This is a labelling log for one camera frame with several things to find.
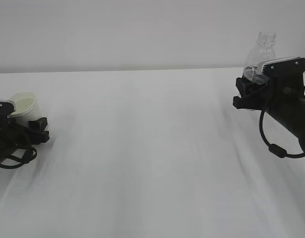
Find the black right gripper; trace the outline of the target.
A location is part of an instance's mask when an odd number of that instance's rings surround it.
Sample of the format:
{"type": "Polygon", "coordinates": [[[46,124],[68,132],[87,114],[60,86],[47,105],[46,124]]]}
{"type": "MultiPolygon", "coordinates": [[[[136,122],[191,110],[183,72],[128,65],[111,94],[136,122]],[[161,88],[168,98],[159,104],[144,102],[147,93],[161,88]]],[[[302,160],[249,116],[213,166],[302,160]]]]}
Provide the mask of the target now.
{"type": "Polygon", "coordinates": [[[236,87],[240,96],[233,98],[233,106],[237,109],[262,110],[272,99],[305,99],[304,72],[305,58],[301,58],[297,65],[262,74],[268,78],[264,84],[238,77],[236,87]]]}

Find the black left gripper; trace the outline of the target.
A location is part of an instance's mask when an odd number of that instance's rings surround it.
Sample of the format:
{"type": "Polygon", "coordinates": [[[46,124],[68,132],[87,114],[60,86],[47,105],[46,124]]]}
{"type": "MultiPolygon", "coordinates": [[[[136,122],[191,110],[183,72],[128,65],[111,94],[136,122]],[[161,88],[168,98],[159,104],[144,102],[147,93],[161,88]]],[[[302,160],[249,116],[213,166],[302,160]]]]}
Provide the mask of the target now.
{"type": "Polygon", "coordinates": [[[14,104],[0,103],[0,168],[17,169],[37,157],[32,145],[47,143],[50,133],[46,130],[48,119],[28,121],[29,132],[17,124],[9,115],[14,112],[14,104]]]}

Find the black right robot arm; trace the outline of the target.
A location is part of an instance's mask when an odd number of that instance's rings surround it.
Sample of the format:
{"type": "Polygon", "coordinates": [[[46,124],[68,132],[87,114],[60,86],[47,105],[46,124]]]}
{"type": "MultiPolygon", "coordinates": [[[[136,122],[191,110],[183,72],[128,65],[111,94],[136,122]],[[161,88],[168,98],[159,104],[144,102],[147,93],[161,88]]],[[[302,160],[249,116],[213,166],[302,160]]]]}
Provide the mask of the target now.
{"type": "Polygon", "coordinates": [[[305,157],[305,58],[289,57],[261,62],[258,73],[267,77],[262,85],[244,76],[236,79],[240,96],[233,98],[237,109],[259,110],[259,132],[268,150],[279,158],[305,157]],[[264,114],[269,114],[299,141],[300,154],[289,154],[284,148],[270,143],[263,131],[264,114]]]}

